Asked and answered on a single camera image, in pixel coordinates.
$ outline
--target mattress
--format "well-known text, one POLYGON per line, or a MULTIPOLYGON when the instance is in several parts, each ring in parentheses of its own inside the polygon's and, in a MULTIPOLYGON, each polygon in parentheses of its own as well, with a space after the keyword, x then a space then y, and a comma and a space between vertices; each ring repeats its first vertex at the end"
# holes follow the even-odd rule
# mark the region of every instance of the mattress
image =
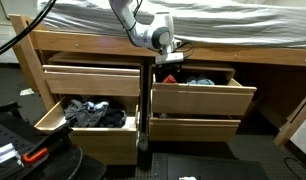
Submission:
MULTIPOLYGON (((46 2, 39 0, 38 9, 46 2)), ((135 9, 136 0, 130 7, 135 9)), ((306 8, 231 0, 143 0, 136 18, 150 24, 161 11, 173 15, 178 39, 306 49, 306 8)), ((108 0, 58 0, 45 24, 52 31, 126 36, 108 0)))

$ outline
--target black floor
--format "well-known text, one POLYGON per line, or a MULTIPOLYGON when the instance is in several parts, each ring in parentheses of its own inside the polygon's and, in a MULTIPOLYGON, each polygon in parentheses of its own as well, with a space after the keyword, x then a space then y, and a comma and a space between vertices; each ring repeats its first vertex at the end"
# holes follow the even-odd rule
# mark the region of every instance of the black floor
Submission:
MULTIPOLYGON (((26 88, 29 86, 20 69, 0 67, 0 105, 17 101, 22 106, 20 112, 23 118, 34 125, 46 111, 38 94, 20 96, 20 91, 26 88)), ((285 166, 284 159, 299 157, 305 160, 305 157, 301 158, 296 148, 294 154, 290 148, 277 147, 273 143, 275 135, 276 129, 257 112, 241 124, 237 135, 229 143, 148 143, 145 134, 142 134, 137 167, 108 167, 106 179, 152 179, 150 169, 154 152, 258 161, 270 179, 298 179, 285 166)), ((289 164, 296 174, 306 179, 303 167, 291 161, 289 164)))

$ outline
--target open drawer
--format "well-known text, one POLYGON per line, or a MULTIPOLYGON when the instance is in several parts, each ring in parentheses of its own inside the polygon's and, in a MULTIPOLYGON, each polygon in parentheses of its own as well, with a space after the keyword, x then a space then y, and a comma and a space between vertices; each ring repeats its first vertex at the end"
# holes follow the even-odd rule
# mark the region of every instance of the open drawer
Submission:
POLYGON ((227 82, 223 85, 168 84, 156 82, 153 76, 153 113, 244 115, 256 91, 255 87, 244 87, 235 81, 232 68, 183 66, 182 70, 222 71, 227 82))
POLYGON ((52 93, 139 96, 140 70, 43 65, 52 93))
MULTIPOLYGON (((126 124, 122 128, 73 128, 71 140, 83 152, 107 165, 135 165, 137 163, 138 99, 119 97, 127 109, 126 124)), ((42 131, 52 131, 60 125, 68 98, 58 102, 36 125, 42 131)))
POLYGON ((223 117, 151 117, 150 141, 227 142, 236 133, 240 120, 223 117))

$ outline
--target red handle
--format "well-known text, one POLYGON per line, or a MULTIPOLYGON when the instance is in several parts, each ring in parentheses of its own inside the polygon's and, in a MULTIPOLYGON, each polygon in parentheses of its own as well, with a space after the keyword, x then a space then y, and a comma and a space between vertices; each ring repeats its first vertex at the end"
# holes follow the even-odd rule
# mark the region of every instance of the red handle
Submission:
POLYGON ((33 156, 28 157, 27 153, 25 153, 22 157, 24 159, 25 162, 29 163, 29 164, 34 164, 36 161, 38 161, 39 159, 41 159, 43 156, 45 156, 48 153, 48 149, 47 148, 43 148, 41 149, 39 152, 35 153, 33 156))

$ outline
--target closed drawer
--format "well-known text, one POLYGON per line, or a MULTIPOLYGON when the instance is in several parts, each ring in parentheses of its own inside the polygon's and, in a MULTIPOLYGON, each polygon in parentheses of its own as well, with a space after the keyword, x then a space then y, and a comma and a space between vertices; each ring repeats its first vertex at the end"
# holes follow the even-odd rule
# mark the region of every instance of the closed drawer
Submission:
POLYGON ((52 93, 139 96, 140 70, 44 65, 52 93))
MULTIPOLYGON (((107 165, 135 165, 137 163, 137 99, 121 98, 127 107, 127 127, 123 128, 73 128, 71 140, 83 152, 107 165)), ((52 131, 64 119, 68 98, 57 103, 36 125, 42 131, 52 131)))
POLYGON ((232 68, 183 66, 183 70, 223 71, 225 85, 158 83, 153 79, 152 112, 175 114, 244 115, 255 87, 244 87, 232 78, 232 68))
POLYGON ((227 142, 240 120, 221 118, 150 118, 150 141, 227 142))

